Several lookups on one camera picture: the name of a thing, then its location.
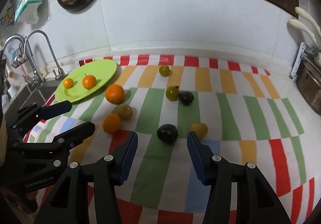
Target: white knife handle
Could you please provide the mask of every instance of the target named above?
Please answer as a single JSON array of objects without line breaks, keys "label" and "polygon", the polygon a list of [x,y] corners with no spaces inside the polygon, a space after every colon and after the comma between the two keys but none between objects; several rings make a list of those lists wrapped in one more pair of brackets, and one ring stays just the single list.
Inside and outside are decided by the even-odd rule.
[{"label": "white knife handle", "polygon": [[302,24],[297,19],[289,19],[288,20],[288,24],[290,24],[291,26],[293,26],[293,27],[295,27],[297,29],[305,31],[311,37],[311,39],[315,43],[315,45],[317,45],[317,40],[316,40],[316,37],[315,37],[314,33],[311,32],[311,30],[305,24]]},{"label": "white knife handle", "polygon": [[317,22],[313,19],[313,17],[310,16],[310,14],[309,14],[306,10],[304,10],[304,9],[302,9],[302,8],[300,8],[300,7],[296,7],[296,8],[295,8],[295,12],[296,12],[298,15],[303,16],[306,20],[310,21],[310,22],[314,25],[314,27],[316,28],[318,35],[321,37],[320,26],[319,26],[319,25],[317,24]]}]

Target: blue stripe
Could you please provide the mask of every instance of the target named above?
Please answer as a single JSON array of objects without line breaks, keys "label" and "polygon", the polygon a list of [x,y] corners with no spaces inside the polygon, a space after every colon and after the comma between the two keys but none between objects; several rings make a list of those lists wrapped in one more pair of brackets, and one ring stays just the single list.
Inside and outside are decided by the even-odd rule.
[{"label": "blue stripe", "polygon": [[65,121],[64,125],[62,125],[60,133],[70,130],[73,127],[73,125],[75,124],[76,120],[77,119],[68,117],[67,120]]},{"label": "blue stripe", "polygon": [[33,127],[34,132],[39,132],[40,130],[41,130],[41,127],[39,125],[36,125],[35,127]]},{"label": "blue stripe", "polygon": [[[208,145],[213,154],[219,154],[219,141],[201,140],[201,143]],[[185,212],[204,213],[208,202],[208,196],[210,195],[210,190],[211,186],[204,186],[197,179],[194,167],[192,165],[187,187]]]}]

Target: small orange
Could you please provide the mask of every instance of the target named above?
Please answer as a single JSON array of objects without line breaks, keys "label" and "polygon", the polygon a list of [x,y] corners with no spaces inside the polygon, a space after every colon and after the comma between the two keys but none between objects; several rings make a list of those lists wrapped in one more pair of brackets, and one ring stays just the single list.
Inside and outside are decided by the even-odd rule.
[{"label": "small orange", "polygon": [[112,104],[120,104],[125,99],[125,91],[120,85],[113,84],[106,89],[105,97]]},{"label": "small orange", "polygon": [[97,84],[97,79],[93,75],[86,75],[86,77],[82,80],[82,86],[87,90],[91,89],[96,84]]},{"label": "small orange", "polygon": [[115,113],[108,114],[102,123],[102,128],[106,133],[114,134],[121,128],[121,118]]},{"label": "small orange", "polygon": [[73,79],[71,78],[66,78],[64,79],[64,81],[62,82],[63,86],[67,89],[71,88],[73,86]]}]

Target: yellow stripe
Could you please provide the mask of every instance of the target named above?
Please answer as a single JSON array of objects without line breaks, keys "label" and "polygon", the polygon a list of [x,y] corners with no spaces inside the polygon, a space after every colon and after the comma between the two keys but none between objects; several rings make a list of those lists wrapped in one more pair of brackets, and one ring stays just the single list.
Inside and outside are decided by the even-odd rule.
[{"label": "yellow stripe", "polygon": [[148,65],[138,82],[138,88],[151,88],[158,73],[158,65]]},{"label": "yellow stripe", "polygon": [[248,80],[248,82],[250,83],[250,85],[252,86],[253,92],[255,94],[255,97],[262,97],[264,98],[264,94],[262,93],[259,85],[257,84],[257,82],[255,81],[253,75],[251,73],[246,73],[243,72],[243,75],[245,76],[245,78]]},{"label": "yellow stripe", "polygon": [[264,83],[265,88],[269,92],[272,99],[280,99],[278,92],[276,91],[274,85],[267,75],[260,75],[262,82]]},{"label": "yellow stripe", "polygon": [[256,141],[239,141],[243,164],[254,162],[256,164]]},{"label": "yellow stripe", "polygon": [[115,81],[115,84],[119,84],[120,86],[124,86],[124,84],[127,82],[128,78],[132,75],[133,71],[135,70],[135,65],[128,65],[125,67],[125,69],[121,72],[117,80]]},{"label": "yellow stripe", "polygon": [[232,72],[230,70],[219,70],[219,76],[223,93],[237,94]]},{"label": "yellow stripe", "polygon": [[195,90],[212,91],[209,68],[197,67],[195,71]]},{"label": "yellow stripe", "polygon": [[184,71],[183,66],[172,66],[171,75],[168,77],[166,88],[168,88],[171,85],[180,86],[182,81],[183,71]]},{"label": "yellow stripe", "polygon": [[81,164],[83,157],[85,156],[86,151],[88,150],[89,146],[91,145],[92,140],[94,139],[96,132],[99,128],[99,125],[95,125],[95,132],[93,135],[84,139],[81,145],[78,145],[73,149],[73,153],[70,156],[69,162],[78,162]]}]

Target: green plate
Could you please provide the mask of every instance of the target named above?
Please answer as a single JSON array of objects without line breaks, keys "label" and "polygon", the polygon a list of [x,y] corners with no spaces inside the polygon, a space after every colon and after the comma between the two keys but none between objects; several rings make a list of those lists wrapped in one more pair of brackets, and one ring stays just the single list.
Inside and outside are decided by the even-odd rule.
[{"label": "green plate", "polygon": [[[86,98],[103,87],[113,77],[116,70],[116,62],[109,59],[101,59],[87,63],[77,68],[66,77],[73,79],[73,87],[67,89],[63,86],[62,82],[59,84],[56,90],[55,98],[59,102],[65,100],[76,102]],[[87,90],[82,86],[82,80],[86,76],[85,74],[93,75],[97,79],[96,86],[90,90]]]}]

